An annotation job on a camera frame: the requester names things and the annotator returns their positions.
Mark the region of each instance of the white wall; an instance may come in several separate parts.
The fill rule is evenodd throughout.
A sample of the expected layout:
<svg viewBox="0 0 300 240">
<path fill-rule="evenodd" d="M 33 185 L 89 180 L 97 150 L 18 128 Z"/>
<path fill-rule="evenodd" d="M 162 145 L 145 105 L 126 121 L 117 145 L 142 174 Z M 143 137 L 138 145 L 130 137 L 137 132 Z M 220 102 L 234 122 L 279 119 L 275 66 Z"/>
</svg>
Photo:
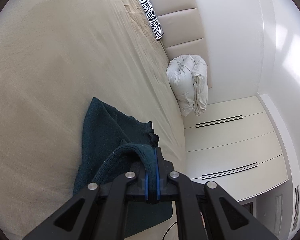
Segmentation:
<svg viewBox="0 0 300 240">
<path fill-rule="evenodd" d="M 272 1 L 276 32 L 269 34 L 269 40 L 275 46 L 274 64 L 263 66 L 262 72 L 267 74 L 261 77 L 258 92 L 268 94 L 279 111 L 291 136 L 300 170 L 300 11 L 292 0 Z"/>
<path fill-rule="evenodd" d="M 263 94 L 258 96 L 272 123 L 277 134 L 282 154 L 287 167 L 289 180 L 273 190 L 262 194 L 257 198 L 258 214 L 257 219 L 261 221 L 270 231 L 275 233 L 274 225 L 276 222 L 276 197 L 282 196 L 282 217 L 280 231 L 277 237 L 280 240 L 290 240 L 294 233 L 292 232 L 293 218 L 295 215 L 295 187 L 300 185 L 300 171 L 296 152 L 293 146 L 288 129 L 279 114 L 278 109 L 268 96 Z"/>
<path fill-rule="evenodd" d="M 212 88 L 209 104 L 255 96 L 263 59 L 258 0 L 196 0 L 205 28 Z"/>
</svg>

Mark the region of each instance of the upholstered headboard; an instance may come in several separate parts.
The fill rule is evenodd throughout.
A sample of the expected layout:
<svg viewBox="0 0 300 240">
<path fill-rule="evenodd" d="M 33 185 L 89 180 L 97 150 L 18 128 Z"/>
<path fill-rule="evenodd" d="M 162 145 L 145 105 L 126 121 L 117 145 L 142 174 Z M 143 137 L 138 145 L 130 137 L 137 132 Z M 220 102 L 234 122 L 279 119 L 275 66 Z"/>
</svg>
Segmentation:
<svg viewBox="0 0 300 240">
<path fill-rule="evenodd" d="M 169 60 L 180 55 L 200 55 L 207 63 L 208 88 L 212 86 L 202 20 L 195 0 L 151 0 L 164 35 Z"/>
</svg>

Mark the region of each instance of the zebra print pillow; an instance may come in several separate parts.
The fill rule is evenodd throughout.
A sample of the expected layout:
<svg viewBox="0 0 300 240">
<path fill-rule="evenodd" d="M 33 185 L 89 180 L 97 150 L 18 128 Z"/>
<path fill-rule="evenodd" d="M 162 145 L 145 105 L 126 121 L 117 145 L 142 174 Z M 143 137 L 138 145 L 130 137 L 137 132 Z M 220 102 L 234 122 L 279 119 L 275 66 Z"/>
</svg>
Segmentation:
<svg viewBox="0 0 300 240">
<path fill-rule="evenodd" d="M 161 24 L 158 21 L 157 15 L 154 12 L 151 1 L 150 0 L 139 0 L 139 2 L 141 4 L 141 6 L 143 7 L 143 10 L 146 13 L 150 27 L 152 28 L 152 31 L 154 33 L 156 40 L 159 41 L 163 35 L 163 31 L 161 28 Z"/>
</svg>

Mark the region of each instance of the knit fabric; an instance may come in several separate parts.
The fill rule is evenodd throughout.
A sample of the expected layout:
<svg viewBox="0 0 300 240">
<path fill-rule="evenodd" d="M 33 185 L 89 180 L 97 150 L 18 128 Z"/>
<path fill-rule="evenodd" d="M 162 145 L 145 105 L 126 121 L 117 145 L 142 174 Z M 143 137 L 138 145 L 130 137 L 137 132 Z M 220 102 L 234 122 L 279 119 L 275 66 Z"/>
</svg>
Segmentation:
<svg viewBox="0 0 300 240">
<path fill-rule="evenodd" d="M 159 137 L 152 122 L 141 123 L 116 108 L 93 98 L 83 123 L 82 163 L 74 182 L 73 194 L 90 182 L 108 183 L 130 170 L 141 160 L 149 176 L 149 197 L 156 196 L 156 157 Z M 128 205 L 125 236 L 153 227 L 172 216 L 171 202 Z"/>
</svg>

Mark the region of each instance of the white comforter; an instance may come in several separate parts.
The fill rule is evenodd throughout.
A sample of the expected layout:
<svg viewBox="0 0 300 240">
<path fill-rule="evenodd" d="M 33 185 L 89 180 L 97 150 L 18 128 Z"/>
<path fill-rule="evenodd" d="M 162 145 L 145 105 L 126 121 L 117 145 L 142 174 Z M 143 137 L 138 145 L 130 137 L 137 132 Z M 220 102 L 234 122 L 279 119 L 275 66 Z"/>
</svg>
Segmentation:
<svg viewBox="0 0 300 240">
<path fill-rule="evenodd" d="M 202 114 L 208 103 L 207 64 L 199 55 L 181 55 L 170 61 L 167 76 L 181 114 Z"/>
</svg>

